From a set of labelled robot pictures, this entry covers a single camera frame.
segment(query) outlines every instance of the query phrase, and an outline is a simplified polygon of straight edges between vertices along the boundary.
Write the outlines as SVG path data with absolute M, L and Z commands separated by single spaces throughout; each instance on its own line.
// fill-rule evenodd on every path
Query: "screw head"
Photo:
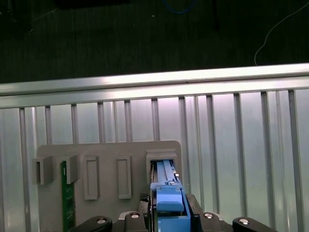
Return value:
M 244 224 L 244 225 L 248 225 L 249 224 L 249 221 L 246 220 L 246 219 L 240 219 L 239 222 Z
M 131 215 L 131 218 L 138 218 L 138 217 L 139 217 L 138 214 L 132 214 L 132 215 Z
M 212 219 L 213 215 L 212 214 L 204 214 L 204 217 L 208 218 L 208 219 Z
M 106 222 L 105 219 L 100 218 L 100 219 L 97 221 L 97 224 L 104 224 L 105 222 Z

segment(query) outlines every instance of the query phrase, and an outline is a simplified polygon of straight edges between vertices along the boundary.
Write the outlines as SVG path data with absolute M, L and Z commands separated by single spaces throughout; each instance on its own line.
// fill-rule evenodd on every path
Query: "metal panel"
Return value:
M 201 196 L 200 153 L 198 140 L 197 112 L 195 97 L 185 97 L 186 122 L 188 135 L 188 159 L 190 170 L 190 190 L 197 201 L 204 205 Z
M 0 108 L 16 108 L 0 110 L 5 232 L 29 228 L 22 173 L 38 146 L 133 140 L 180 142 L 184 187 L 205 210 L 309 232 L 309 90 L 300 88 L 309 88 L 308 64 L 0 85 Z
M 153 141 L 151 99 L 131 101 L 133 141 Z
M 218 165 L 220 214 L 227 221 L 243 215 L 240 199 L 241 173 L 233 94 L 214 95 L 213 112 Z
M 269 225 L 266 165 L 269 157 L 263 132 L 261 93 L 241 94 L 240 104 L 248 216 Z
M 50 109 L 53 144 L 72 144 L 71 105 L 56 105 Z
M 24 232 L 19 109 L 0 110 L 1 167 L 6 232 Z
M 116 142 L 114 102 L 103 103 L 103 122 L 106 143 Z
M 217 160 L 214 138 L 212 98 L 197 97 L 198 140 L 201 158 L 204 211 L 219 213 Z
M 309 90 L 298 90 L 295 92 L 296 101 L 296 119 L 299 142 L 299 165 L 301 176 L 301 194 L 303 201 L 303 220 L 305 223 L 305 232 L 309 232 Z
M 78 142 L 98 143 L 98 104 L 77 104 Z
M 267 100 L 273 165 L 276 229 L 287 232 L 299 231 L 297 226 L 288 91 L 269 92 L 267 94 Z
M 178 98 L 158 99 L 160 140 L 176 140 L 182 146 L 183 187 L 190 190 L 185 106 Z
M 115 102 L 116 141 L 126 142 L 126 114 L 125 102 Z

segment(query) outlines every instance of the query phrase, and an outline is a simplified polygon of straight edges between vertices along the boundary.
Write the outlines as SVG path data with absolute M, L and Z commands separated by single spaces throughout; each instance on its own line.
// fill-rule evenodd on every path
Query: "blue cable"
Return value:
M 171 12 L 173 12 L 174 14 L 184 14 L 187 13 L 188 11 L 191 10 L 191 8 L 194 6 L 194 4 L 196 3 L 197 0 L 192 0 L 190 6 L 185 9 L 184 11 L 175 11 L 174 9 L 172 9 L 169 4 L 166 2 L 166 0 L 163 0 L 164 4 L 166 5 L 167 9 Z

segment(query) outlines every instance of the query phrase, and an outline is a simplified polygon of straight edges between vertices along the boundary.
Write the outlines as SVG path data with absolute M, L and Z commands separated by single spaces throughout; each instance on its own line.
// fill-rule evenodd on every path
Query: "gray bracket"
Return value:
M 78 156 L 64 156 L 62 161 L 67 163 L 67 184 L 71 184 L 78 179 Z
M 152 160 L 173 160 L 182 174 L 181 146 L 177 141 L 44 145 L 38 148 L 37 157 L 43 163 L 40 181 L 52 180 L 48 185 L 38 185 L 43 232 L 63 229 L 60 164 L 64 160 L 67 183 L 74 182 L 76 225 L 97 215 L 108 215 L 116 221 L 122 212 L 136 211 L 140 194 L 150 191 L 146 176 Z
M 53 181 L 53 157 L 39 157 L 32 160 L 34 184 L 47 185 Z
M 150 170 L 151 162 L 159 160 L 172 160 L 177 172 L 182 173 L 181 159 L 177 158 L 176 149 L 156 149 L 156 150 L 147 150 L 146 155 L 146 176 L 147 183 L 150 184 Z

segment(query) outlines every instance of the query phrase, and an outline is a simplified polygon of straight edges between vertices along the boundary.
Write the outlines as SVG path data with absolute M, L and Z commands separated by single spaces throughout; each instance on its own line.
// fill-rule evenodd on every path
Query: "green circuit board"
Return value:
M 62 218 L 63 232 L 69 232 L 75 227 L 74 184 L 67 184 L 67 163 L 61 162 L 62 187 Z

